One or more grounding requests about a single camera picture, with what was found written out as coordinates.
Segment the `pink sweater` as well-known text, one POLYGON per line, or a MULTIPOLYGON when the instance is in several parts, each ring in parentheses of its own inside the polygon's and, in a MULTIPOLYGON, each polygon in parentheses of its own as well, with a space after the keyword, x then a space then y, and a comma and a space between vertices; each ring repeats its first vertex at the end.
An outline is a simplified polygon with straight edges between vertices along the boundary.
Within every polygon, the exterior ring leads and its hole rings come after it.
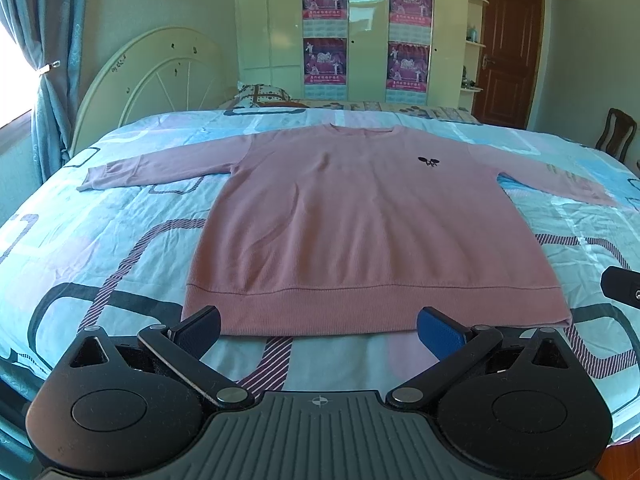
POLYGON ((608 206, 600 184, 421 130, 318 125, 168 148, 88 171, 84 190, 225 174, 183 311, 232 336, 412 330, 432 306, 464 325, 564 324, 570 310, 500 176, 608 206))

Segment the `light blue patterned bedsheet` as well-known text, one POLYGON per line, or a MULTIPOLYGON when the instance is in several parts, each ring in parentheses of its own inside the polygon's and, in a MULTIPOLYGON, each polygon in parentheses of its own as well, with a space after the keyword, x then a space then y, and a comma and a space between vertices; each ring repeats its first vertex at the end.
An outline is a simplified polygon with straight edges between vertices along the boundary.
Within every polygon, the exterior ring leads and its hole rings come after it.
POLYGON ((334 124, 404 126, 550 162, 601 183, 614 207, 572 202, 513 181, 503 188, 541 244, 573 315, 565 336, 605 398, 612 440, 639 433, 639 313, 609 300, 609 266, 639 266, 639 182, 612 157, 552 134, 390 112, 241 110, 156 115, 86 148, 1 229, 1 375, 32 398, 78 330, 132 335, 178 321, 191 258, 224 177, 84 192, 94 166, 226 136, 334 124))

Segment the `dark wooden chair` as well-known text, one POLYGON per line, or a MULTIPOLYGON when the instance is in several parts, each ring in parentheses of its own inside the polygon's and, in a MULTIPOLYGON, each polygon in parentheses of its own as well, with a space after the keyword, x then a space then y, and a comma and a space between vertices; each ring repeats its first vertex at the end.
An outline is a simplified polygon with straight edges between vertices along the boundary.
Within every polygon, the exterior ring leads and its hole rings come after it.
POLYGON ((619 108, 612 107, 606 115, 605 125, 596 149, 625 162, 631 142, 637 133, 638 122, 619 108))

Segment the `beige cartoon quilt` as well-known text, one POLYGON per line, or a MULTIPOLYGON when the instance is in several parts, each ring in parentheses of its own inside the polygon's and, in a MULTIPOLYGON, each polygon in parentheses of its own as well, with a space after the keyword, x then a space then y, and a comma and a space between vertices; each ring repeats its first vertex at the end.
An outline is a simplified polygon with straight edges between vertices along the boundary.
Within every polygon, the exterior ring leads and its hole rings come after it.
POLYGON ((400 113, 425 119, 437 119, 441 122, 460 122, 460 124, 480 125, 480 121, 476 119, 468 110, 459 107, 381 103, 375 101, 349 102, 298 100, 292 101, 291 104, 298 107, 306 106, 308 108, 323 108, 324 110, 400 113))

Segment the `patterned pillow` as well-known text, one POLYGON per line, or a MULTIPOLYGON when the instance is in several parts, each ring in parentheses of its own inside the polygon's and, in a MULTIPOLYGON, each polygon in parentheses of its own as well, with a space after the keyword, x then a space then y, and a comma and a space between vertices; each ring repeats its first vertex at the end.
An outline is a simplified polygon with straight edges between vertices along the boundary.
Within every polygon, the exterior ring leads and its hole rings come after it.
POLYGON ((232 110, 232 108, 270 107, 291 101, 292 98, 288 92, 271 84, 239 84, 236 95, 220 104, 219 108, 232 110))

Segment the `cream arched headboard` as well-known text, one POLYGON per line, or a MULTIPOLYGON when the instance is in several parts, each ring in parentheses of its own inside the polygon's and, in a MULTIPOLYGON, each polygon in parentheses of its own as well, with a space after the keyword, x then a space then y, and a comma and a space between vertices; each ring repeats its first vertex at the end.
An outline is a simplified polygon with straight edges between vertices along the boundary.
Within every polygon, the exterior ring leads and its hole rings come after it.
POLYGON ((139 119, 213 110, 231 98, 231 65, 221 47, 187 27, 160 27, 121 47, 94 77, 76 117, 70 152, 139 119))

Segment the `brown wooden door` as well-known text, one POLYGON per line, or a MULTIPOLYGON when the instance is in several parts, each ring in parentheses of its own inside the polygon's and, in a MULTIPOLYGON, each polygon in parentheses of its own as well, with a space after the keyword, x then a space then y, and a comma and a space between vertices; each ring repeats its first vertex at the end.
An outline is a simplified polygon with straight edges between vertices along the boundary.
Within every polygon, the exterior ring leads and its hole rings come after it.
POLYGON ((484 124, 524 129, 537 81, 544 0, 488 1, 473 114, 484 124))

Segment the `lower right pink poster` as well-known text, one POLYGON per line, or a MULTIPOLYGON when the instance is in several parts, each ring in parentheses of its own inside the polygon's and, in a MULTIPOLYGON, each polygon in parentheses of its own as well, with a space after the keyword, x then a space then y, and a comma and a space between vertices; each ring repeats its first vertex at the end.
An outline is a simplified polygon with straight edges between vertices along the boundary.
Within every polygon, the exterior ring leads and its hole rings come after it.
POLYGON ((424 105, 427 97, 430 47, 423 44, 388 44, 385 101, 424 105))

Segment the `pink poster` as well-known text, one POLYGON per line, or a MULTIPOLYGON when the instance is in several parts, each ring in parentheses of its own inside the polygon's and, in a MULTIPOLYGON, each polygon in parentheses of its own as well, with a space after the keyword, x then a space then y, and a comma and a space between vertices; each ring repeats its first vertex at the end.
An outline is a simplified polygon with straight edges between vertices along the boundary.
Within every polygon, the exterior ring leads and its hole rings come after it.
POLYGON ((427 47, 432 42, 433 0, 390 0, 388 40, 427 47))
POLYGON ((305 38, 304 97, 307 100, 347 99, 347 44, 344 38, 305 38))
POLYGON ((302 0, 305 38, 346 39, 348 0, 302 0))
POLYGON ((385 101, 424 105, 427 97, 430 47, 423 44, 388 44, 385 101))

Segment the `lower left pink poster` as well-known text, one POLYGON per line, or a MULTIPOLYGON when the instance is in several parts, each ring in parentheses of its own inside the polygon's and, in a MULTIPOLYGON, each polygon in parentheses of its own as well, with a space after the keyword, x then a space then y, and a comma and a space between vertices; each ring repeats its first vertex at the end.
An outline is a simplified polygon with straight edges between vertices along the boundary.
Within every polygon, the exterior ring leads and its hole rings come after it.
POLYGON ((305 38, 304 97, 307 100, 347 99, 347 44, 344 38, 305 38))

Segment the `cream corner shelves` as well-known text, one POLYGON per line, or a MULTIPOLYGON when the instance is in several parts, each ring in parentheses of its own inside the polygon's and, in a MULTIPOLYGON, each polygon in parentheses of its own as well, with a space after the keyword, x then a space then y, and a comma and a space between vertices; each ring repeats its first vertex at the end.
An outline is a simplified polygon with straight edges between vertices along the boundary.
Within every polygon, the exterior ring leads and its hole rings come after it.
POLYGON ((488 4, 488 0, 468 0, 466 14, 468 24, 466 24, 463 78, 459 99, 459 106, 468 112, 473 109, 476 98, 483 92, 480 84, 480 69, 485 49, 483 20, 488 4))

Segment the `cream wardrobe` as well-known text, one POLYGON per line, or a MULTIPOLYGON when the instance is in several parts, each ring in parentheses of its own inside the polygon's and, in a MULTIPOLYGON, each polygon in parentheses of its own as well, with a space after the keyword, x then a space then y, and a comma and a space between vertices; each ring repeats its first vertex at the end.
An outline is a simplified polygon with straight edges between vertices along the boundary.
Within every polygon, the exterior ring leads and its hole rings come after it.
MULTIPOLYGON (((390 0, 348 0, 347 101, 385 101, 390 0)), ((456 106, 468 0, 433 0, 426 103, 456 106)), ((235 0, 239 73, 304 97, 302 0, 235 0)))

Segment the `upper right pink poster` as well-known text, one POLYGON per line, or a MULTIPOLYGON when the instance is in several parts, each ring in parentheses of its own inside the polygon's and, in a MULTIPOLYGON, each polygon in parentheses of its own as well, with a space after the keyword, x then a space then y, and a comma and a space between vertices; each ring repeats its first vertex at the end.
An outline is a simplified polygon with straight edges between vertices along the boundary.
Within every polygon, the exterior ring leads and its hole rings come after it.
POLYGON ((388 40, 427 47, 432 42, 433 0, 390 0, 388 40))

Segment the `teal curtain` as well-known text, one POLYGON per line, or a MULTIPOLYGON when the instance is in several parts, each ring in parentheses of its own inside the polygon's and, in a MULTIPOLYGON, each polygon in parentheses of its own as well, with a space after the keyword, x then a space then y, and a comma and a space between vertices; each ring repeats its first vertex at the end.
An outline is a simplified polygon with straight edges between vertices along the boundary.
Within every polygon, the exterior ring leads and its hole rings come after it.
POLYGON ((1 0, 1 24, 38 75, 32 156, 47 181, 70 160, 87 0, 1 0))

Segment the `upper left pink poster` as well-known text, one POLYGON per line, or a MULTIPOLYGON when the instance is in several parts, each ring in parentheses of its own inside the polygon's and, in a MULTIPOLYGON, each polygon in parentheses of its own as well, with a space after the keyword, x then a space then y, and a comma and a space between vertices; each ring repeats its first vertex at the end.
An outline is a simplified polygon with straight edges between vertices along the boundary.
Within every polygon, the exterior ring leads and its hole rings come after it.
POLYGON ((348 0, 302 0, 305 38, 346 39, 348 0))

